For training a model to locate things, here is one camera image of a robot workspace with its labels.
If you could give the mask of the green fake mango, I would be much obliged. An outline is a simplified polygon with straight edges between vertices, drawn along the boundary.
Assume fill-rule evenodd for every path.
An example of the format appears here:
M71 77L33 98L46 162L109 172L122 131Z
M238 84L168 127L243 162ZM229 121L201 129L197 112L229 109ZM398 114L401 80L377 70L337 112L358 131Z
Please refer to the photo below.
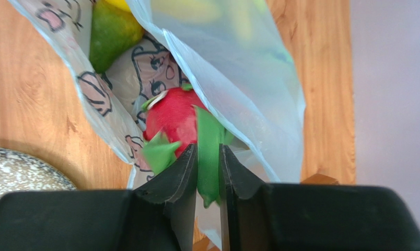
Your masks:
M102 74L125 51L137 45L145 29L126 1L97 1L92 9L89 60Z

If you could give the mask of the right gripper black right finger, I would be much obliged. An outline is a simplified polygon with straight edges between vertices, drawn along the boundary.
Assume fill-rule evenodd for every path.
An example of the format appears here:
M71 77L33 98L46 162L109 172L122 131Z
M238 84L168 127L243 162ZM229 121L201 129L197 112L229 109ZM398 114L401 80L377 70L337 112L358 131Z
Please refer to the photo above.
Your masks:
M259 250L266 243L266 225L259 198L263 184L238 161L228 146L220 145L222 250Z

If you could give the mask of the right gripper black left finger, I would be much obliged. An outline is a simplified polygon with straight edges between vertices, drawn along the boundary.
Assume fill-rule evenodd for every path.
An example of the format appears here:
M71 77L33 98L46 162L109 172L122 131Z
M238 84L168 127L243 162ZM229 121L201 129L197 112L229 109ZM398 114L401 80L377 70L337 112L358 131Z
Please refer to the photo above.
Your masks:
M166 170L134 191L134 250L192 250L197 146L190 144Z

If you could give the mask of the speckled round plate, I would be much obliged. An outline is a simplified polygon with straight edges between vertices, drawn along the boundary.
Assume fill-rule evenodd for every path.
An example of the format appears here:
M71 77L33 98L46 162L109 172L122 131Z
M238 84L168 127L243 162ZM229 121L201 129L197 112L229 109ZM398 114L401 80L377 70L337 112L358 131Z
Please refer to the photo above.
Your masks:
M61 171L29 154L0 147L0 198L15 191L76 190Z

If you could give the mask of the wooden compartment tray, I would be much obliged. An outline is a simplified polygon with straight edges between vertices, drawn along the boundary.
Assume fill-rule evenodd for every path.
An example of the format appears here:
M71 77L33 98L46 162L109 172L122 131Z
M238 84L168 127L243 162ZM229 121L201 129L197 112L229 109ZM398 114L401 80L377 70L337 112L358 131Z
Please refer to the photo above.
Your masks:
M314 174L301 182L301 184L310 185L339 185L339 181L333 177L324 174Z

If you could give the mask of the light blue plastic bag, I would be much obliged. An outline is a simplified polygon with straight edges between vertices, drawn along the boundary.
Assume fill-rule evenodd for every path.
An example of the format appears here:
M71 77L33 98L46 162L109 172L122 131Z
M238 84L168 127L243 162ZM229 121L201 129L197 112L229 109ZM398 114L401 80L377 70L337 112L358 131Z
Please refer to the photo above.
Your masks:
M128 1L142 41L103 74L91 64L98 1L12 1L68 67L86 118L131 165L128 187L153 177L140 158L141 105L191 83L233 135L240 162L266 181L297 183L305 98L265 1Z

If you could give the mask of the red fake dragon fruit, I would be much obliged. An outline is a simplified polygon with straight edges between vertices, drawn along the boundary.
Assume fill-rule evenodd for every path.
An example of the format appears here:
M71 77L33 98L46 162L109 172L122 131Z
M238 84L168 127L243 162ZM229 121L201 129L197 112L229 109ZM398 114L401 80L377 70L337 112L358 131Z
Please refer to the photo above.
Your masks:
M197 191L208 208L220 204L219 146L234 135L203 105L191 84L164 90L143 104L146 112L142 155L158 175L171 166L190 144L197 146Z

